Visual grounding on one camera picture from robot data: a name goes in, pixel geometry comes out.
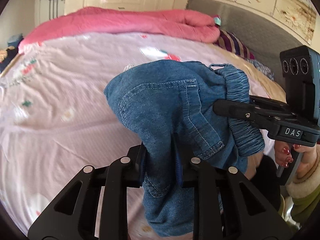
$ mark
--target pink blanket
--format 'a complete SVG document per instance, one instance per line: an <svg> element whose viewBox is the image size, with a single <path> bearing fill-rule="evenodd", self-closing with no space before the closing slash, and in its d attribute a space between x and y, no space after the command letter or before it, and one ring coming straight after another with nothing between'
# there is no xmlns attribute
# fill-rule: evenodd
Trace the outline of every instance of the pink blanket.
<svg viewBox="0 0 320 240"><path fill-rule="evenodd" d="M196 11L127 12L86 7L36 27L20 43L19 53L28 44L89 32L165 34L208 43L216 42L220 36L213 18Z"/></svg>

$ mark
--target green clothing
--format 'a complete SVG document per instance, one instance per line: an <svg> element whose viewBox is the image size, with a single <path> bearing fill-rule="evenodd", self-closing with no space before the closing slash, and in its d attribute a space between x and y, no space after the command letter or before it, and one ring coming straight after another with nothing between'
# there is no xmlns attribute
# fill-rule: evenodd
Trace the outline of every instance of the green clothing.
<svg viewBox="0 0 320 240"><path fill-rule="evenodd" d="M292 198L292 200L294 205L291 210L291 217L294 221L304 224L319 203L320 185L310 195L304 198Z"/></svg>

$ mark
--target blanket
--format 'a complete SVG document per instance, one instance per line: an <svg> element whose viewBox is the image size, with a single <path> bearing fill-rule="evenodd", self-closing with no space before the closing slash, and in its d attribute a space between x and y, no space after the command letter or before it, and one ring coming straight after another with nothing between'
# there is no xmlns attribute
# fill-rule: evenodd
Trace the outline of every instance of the blanket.
<svg viewBox="0 0 320 240"><path fill-rule="evenodd" d="M24 53L28 44L89 32L165 34L207 43L220 36L213 18L197 11L129 12L86 7L39 25L21 42L19 53Z"/></svg>

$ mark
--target silver rivet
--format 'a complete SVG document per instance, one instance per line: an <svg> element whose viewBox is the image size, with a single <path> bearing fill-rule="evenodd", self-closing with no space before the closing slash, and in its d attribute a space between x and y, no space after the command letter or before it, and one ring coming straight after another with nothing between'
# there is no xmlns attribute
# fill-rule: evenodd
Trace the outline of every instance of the silver rivet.
<svg viewBox="0 0 320 240"><path fill-rule="evenodd" d="M130 162L130 158L129 157L123 157L123 158L121 158L121 162L122 163L129 163Z"/></svg>
<svg viewBox="0 0 320 240"><path fill-rule="evenodd" d="M238 169L236 167L231 166L229 167L228 171L232 174L236 174L238 172Z"/></svg>
<svg viewBox="0 0 320 240"><path fill-rule="evenodd" d="M85 166L85 167L83 168L83 171L84 171L85 173L90 173L91 171L93 171L93 168L92 168L91 166Z"/></svg>
<svg viewBox="0 0 320 240"><path fill-rule="evenodd" d="M197 157L193 157L191 159L191 162L194 163L194 164L199 164L201 162L201 160L199 158L197 158Z"/></svg>

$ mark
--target stitching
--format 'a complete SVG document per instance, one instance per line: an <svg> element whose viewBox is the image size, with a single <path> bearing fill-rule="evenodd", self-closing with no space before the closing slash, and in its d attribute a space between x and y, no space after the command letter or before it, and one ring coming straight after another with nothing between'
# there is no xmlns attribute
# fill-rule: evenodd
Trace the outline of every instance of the stitching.
<svg viewBox="0 0 320 240"><path fill-rule="evenodd" d="M221 146L220 146L218 149L216 149L215 151L213 150L213 154L216 153L216 152L218 152L221 148L224 147L224 144L223 144L222 141L218 142L218 143L215 144L213 147L216 147L219 143L221 143ZM210 149L206 150L204 153L201 153L201 154L197 155L197 157L200 157L200 156L206 154ZM212 154L208 155L208 156L205 157L203 160L205 161L206 159L210 158L211 155L212 155Z"/></svg>
<svg viewBox="0 0 320 240"><path fill-rule="evenodd" d="M131 96L123 103L122 109L123 109L123 112L124 112L124 117L122 116L122 113L121 113L121 111L120 111L121 116L122 116L122 121L123 121L124 125L127 127L127 125L126 125L125 122L124 122L124 119L126 119L126 117L127 117L127 114L126 114L126 112L125 112L124 106L125 106L126 102L127 102L131 97L135 96L136 94L138 94L138 93L140 93L141 91L146 90L146 89L167 89L167 88L178 88L178 87L184 87L184 86L173 86L173 87L164 87L164 88L144 88L144 89L141 89L140 91L134 93L133 95L131 95Z"/></svg>
<svg viewBox="0 0 320 240"><path fill-rule="evenodd" d="M186 80L187 82L195 82L195 80ZM184 82L184 80L180 80L180 81L169 81L169 82L165 82L165 83L144 83L144 84L140 84L136 87L134 87L133 89L129 90L121 99L119 105L121 105L123 99L132 91L135 90L136 88L143 86L143 85L162 85L162 84L170 84L170 83L178 83L178 82Z"/></svg>
<svg viewBox="0 0 320 240"><path fill-rule="evenodd" d="M186 82L184 82L185 86L186 86L186 96L187 96L187 101L188 101L188 119L189 121L191 122L190 120L190 117L189 117L189 108L190 108L190 103L189 103L189 98L188 98L188 89L187 89L187 84ZM197 127L193 124L193 122L191 122L191 124L193 125L193 127L196 129L196 131L198 132L198 134L201 136L201 138L206 142L206 144L209 146L209 148L214 152L214 150L210 147L209 143L202 137L202 135L199 133Z"/></svg>
<svg viewBox="0 0 320 240"><path fill-rule="evenodd" d="M161 195L161 192L167 190L168 187L170 187L170 185L168 185L168 186L165 187L164 189L158 190L158 189L152 184L152 182L149 180L147 173L146 173L146 178L147 178L148 182L152 185L152 187L153 187L157 192L159 192L159 194L152 194L152 193L150 192L150 194L153 195L153 196L160 196L160 195Z"/></svg>

